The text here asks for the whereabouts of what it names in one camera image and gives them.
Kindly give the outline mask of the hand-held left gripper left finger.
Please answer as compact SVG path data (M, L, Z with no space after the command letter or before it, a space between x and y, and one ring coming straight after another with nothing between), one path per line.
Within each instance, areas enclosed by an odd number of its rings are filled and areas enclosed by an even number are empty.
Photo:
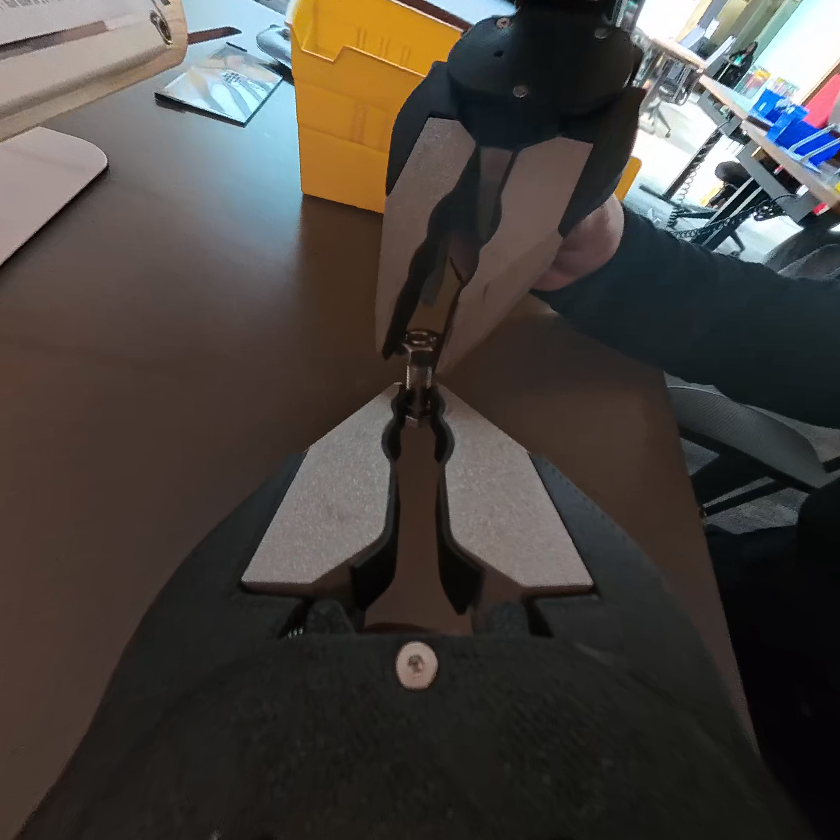
M313 443L241 578L249 592L367 609L396 567L396 474L387 447L399 384Z

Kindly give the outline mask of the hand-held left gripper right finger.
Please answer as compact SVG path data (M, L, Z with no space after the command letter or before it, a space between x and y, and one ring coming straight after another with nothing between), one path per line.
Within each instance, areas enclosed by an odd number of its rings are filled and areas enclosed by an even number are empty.
M444 386L436 409L438 568L456 613L592 592L528 450Z

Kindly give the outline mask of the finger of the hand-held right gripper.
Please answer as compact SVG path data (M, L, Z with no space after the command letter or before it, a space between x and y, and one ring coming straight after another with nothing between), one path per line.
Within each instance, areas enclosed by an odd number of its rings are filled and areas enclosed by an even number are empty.
M403 320L397 313L400 296L408 291L433 212L456 188L475 147L460 122L428 119L385 199L374 306L376 346L384 359L394 354L394 343L405 332L399 328L394 339L392 325Z
M466 245L450 249L460 286L438 373L492 333L553 262L560 223L592 150L591 143L558 137L519 152L498 195L495 232L474 255Z

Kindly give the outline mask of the yellow plastic bin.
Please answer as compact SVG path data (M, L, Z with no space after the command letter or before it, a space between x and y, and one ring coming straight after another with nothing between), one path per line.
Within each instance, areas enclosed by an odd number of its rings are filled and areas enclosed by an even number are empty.
M383 213L396 116L469 29L398 2L291 2L287 23L302 191ZM511 163L523 150L474 142L467 165L479 171L477 207L498 211Z

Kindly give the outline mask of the silver hex nut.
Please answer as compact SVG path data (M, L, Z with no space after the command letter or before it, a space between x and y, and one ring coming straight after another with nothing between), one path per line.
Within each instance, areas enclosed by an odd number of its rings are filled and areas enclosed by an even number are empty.
M408 359L415 356L428 359L420 364L432 364L438 357L440 339L440 334L432 330L408 330L400 339L397 352Z

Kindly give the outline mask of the silver bolt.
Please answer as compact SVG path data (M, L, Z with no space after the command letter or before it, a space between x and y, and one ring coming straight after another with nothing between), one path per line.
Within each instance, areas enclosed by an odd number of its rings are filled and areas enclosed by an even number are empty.
M413 353L406 362L405 381L399 407L406 427L426 425L433 414L435 387L432 356Z

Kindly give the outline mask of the person's right hand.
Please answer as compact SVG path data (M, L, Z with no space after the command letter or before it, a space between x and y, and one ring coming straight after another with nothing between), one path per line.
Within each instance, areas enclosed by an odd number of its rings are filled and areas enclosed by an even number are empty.
M624 227L623 205L611 195L562 239L552 263L532 291L559 291L604 267L616 254Z

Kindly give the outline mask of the grey desk with wooden edge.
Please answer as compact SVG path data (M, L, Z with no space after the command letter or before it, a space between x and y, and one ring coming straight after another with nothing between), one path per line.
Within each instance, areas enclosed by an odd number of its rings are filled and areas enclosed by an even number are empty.
M516 12L509 1L397 1L417 12L465 32L486 18L506 17Z

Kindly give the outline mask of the grey rounded device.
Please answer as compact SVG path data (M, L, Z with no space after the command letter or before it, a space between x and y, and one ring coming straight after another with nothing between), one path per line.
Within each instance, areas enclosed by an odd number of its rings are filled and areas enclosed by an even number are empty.
M286 25L273 24L260 31L256 45L272 62L291 68L291 32Z

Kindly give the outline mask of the black patterned card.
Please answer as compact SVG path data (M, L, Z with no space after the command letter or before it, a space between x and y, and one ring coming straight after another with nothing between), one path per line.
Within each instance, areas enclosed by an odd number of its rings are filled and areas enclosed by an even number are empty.
M246 50L225 45L154 92L157 102L246 126L283 78Z

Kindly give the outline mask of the wooden standing desk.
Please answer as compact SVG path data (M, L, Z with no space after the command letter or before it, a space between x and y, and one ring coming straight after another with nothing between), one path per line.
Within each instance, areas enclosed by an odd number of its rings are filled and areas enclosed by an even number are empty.
M798 161L786 150L770 142L765 129L749 120L756 101L710 78L705 71L711 61L699 58L676 41L653 38L646 52L647 65L637 83L645 89L640 122L642 129L655 132L659 119L669 128L661 107L666 103L681 106L691 91L701 88L698 105L716 121L716 128L689 159L671 185L662 194L654 194L671 207L666 227L689 241L715 249L727 238L738 239L737 231L750 217L787 216L807 229L838 225L838 157L818 168ZM721 138L741 145L737 162L746 172L743 184L719 207L697 208L685 205L694 177Z

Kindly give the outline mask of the blue plastic bins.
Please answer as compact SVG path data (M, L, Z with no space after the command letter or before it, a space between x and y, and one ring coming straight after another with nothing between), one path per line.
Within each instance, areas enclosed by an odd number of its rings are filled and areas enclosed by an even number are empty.
M798 161L818 168L838 157L839 76L833 76L806 104L766 90L749 112L770 142Z

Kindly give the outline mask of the grey office chair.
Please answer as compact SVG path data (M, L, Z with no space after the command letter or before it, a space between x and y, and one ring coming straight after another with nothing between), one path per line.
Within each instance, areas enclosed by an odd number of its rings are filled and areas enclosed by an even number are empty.
M757 408L696 385L668 385L682 440L716 455L691 477L708 518L781 490L806 495L838 477L838 457L820 460L810 440Z

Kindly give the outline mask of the person's dark torso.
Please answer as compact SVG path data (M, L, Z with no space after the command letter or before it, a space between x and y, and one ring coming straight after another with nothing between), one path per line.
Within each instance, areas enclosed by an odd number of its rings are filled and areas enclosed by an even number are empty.
M839 482L794 526L707 543L759 750L818 838L839 838Z

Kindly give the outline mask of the printed instruction sheet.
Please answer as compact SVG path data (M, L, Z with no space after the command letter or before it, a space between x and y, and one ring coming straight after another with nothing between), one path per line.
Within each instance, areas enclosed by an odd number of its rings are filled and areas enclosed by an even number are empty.
M151 1L2 1L1 46L104 23L146 19Z

